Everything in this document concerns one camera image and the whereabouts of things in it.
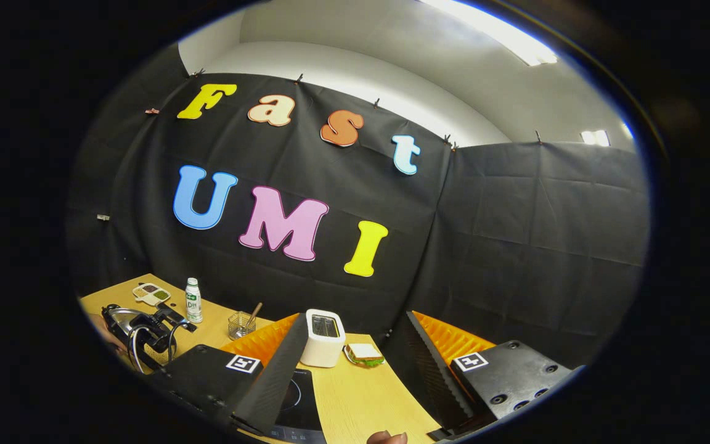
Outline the sandwich with lettuce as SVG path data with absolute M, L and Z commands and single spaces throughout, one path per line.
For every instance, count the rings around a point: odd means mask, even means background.
M 344 346 L 343 352 L 350 363 L 364 368 L 374 368 L 385 362 L 385 357 L 372 343 L 350 343 Z

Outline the black induction cooktop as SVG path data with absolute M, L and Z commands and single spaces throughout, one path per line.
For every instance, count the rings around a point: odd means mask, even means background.
M 289 444 L 327 444 L 310 371 L 293 372 L 279 415 L 267 436 Z

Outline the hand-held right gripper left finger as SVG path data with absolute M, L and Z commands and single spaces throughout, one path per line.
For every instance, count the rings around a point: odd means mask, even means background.
M 222 428 L 267 435 L 307 341 L 306 317 L 294 314 L 221 348 L 194 346 L 149 385 Z

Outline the black backdrop cloth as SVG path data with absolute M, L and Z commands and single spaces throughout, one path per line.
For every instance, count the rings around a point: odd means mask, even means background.
M 171 46 L 106 98 L 78 151 L 68 259 L 78 297 L 193 276 L 206 301 L 263 302 L 267 318 L 331 310 L 394 355 L 416 310 L 579 366 L 633 303 L 649 213 L 635 152 L 451 150 L 330 88 L 192 78 Z

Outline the white divided condiment dish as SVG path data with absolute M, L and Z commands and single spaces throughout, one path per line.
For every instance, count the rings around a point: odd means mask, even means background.
M 143 282 L 132 289 L 135 301 L 145 303 L 149 306 L 158 306 L 161 303 L 166 303 L 171 297 L 168 290 L 163 289 L 157 284 Z

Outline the small white drink bottle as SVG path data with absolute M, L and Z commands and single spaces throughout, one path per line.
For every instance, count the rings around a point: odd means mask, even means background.
M 199 324 L 203 321 L 201 292 L 197 278 L 188 278 L 186 284 L 186 320 Z

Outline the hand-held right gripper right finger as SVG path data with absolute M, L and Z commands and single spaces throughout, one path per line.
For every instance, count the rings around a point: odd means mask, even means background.
M 439 424 L 430 432 L 437 441 L 504 421 L 576 374 L 519 340 L 491 343 L 415 310 L 402 326 Z

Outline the white toaster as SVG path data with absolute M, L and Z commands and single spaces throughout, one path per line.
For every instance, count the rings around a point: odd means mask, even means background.
M 327 310 L 305 312 L 308 340 L 300 363 L 314 368 L 334 368 L 346 345 L 346 331 L 341 318 Z

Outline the stainless steel pot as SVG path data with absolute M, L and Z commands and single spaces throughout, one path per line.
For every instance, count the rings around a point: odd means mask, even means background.
M 171 306 L 158 304 L 155 314 L 110 304 L 102 307 L 101 315 L 108 331 L 126 346 L 128 360 L 136 370 L 157 370 L 162 366 L 145 349 L 161 354 L 167 352 L 172 360 L 177 350 L 174 338 L 178 329 L 195 332 L 197 326 Z

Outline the long ceiling light panel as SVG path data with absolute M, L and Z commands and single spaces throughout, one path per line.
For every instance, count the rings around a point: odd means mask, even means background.
M 540 67 L 558 62 L 559 58 L 552 49 L 547 47 L 530 34 L 524 33 L 509 22 L 489 14 L 482 9 L 457 2 L 456 0 L 418 0 L 440 12 L 476 28 L 493 38 L 528 67 Z

